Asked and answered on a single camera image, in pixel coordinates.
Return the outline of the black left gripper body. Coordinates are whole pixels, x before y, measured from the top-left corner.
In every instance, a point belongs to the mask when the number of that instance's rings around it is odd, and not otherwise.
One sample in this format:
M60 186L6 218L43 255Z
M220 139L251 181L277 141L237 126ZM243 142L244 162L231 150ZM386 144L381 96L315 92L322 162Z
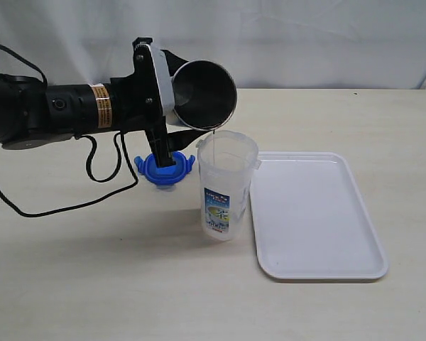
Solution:
M150 53L142 46L150 37L139 37L133 43L133 73L111 79L120 118L118 126L123 132L144 131L155 156L157 167L174 165L168 147L168 130L163 116Z

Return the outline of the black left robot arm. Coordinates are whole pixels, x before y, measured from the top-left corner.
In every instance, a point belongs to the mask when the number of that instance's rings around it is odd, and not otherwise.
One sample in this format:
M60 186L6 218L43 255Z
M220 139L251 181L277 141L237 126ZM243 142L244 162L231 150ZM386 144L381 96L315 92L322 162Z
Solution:
M144 131L158 167L174 164L210 126L170 133L175 118L173 76L187 61L140 37L133 43L133 72L98 85L49 85L47 78L0 74L0 144L35 148L72 137Z

